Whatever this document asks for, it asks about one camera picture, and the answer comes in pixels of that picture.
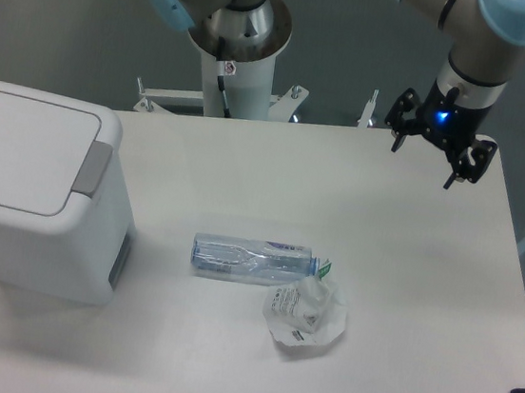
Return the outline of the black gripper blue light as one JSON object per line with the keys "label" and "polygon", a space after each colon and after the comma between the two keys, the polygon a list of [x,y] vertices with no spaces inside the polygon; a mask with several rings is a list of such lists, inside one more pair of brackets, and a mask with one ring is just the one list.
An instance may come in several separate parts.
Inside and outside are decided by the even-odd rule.
{"label": "black gripper blue light", "polygon": [[495,140],[476,135],[491,107],[463,106],[459,102],[462,96],[462,87],[442,91],[435,82],[422,104],[416,91],[408,88],[385,117],[394,136],[392,152],[402,147],[406,137],[420,134],[445,152],[452,173],[444,189],[454,182],[478,182],[497,153]]}

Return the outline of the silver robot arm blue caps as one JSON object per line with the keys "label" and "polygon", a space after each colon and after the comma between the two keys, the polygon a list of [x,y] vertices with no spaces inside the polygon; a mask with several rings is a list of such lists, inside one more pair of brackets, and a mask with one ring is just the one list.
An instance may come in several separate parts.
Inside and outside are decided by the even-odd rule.
{"label": "silver robot arm blue caps", "polygon": [[477,129],[513,78],[525,53],[525,0],[397,0],[420,11],[453,45],[426,98],[412,88],[385,116],[393,151],[421,136],[442,151],[445,181],[476,183],[498,152]]}

